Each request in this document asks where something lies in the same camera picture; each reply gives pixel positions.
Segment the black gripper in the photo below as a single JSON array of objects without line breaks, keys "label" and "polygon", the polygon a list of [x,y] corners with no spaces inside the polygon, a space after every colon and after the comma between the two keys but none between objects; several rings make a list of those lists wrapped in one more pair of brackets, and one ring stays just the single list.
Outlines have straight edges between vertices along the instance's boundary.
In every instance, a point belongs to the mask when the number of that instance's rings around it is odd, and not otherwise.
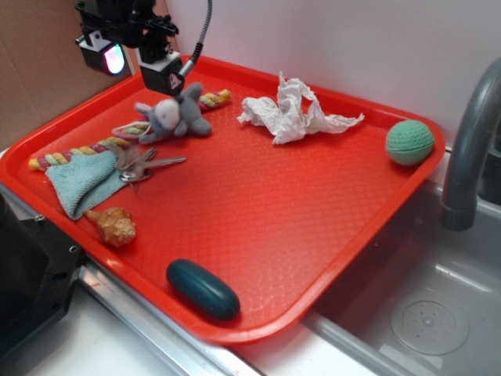
[{"label": "black gripper", "polygon": [[75,43],[87,67],[109,76],[125,69],[120,45],[137,48],[145,86],[178,96],[184,86],[182,59],[166,42],[176,36],[178,28],[169,15],[154,12],[156,5],[155,1],[78,1],[75,9],[81,17],[82,35]]}]

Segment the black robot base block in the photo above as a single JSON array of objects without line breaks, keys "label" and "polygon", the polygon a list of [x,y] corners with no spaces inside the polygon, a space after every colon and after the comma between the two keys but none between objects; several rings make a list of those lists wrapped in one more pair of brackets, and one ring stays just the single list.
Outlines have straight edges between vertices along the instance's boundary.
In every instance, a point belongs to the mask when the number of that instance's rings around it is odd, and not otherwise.
[{"label": "black robot base block", "polygon": [[18,219],[1,198],[1,359],[66,316],[82,248],[48,219]]}]

